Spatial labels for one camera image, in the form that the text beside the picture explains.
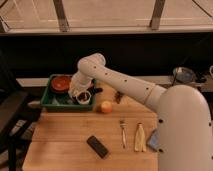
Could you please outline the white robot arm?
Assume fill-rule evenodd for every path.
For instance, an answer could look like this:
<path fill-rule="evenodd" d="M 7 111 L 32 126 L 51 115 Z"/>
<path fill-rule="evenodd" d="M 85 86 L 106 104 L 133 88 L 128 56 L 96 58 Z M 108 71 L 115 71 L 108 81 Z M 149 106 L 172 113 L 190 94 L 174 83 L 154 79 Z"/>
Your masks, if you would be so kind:
<path fill-rule="evenodd" d="M 213 123 L 204 96 L 188 85 L 168 89 L 108 69 L 100 53 L 78 61 L 72 95 L 98 79 L 158 115 L 158 171 L 213 171 Z"/>

